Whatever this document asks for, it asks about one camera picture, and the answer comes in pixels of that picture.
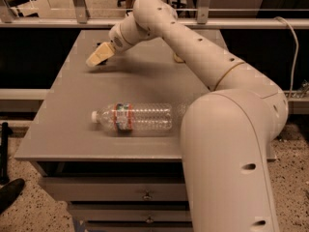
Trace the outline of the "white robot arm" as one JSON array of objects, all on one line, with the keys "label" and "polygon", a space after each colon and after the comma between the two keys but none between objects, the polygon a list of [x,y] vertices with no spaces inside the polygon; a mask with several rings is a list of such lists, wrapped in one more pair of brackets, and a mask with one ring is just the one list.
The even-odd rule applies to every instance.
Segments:
[{"label": "white robot arm", "polygon": [[175,10],[161,0],[136,0],[87,64],[96,66],[156,37],[209,88],[189,106],[181,125],[194,232],[280,232],[267,152],[288,118],[284,92],[243,60],[178,23]]}]

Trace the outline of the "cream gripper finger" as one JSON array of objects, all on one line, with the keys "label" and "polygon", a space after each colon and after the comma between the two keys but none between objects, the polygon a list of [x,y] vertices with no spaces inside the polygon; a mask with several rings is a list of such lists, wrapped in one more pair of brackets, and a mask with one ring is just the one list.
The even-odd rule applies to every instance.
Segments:
[{"label": "cream gripper finger", "polygon": [[96,50],[86,60],[88,67],[97,66],[99,63],[107,60],[115,54],[115,48],[111,43],[101,43]]}]

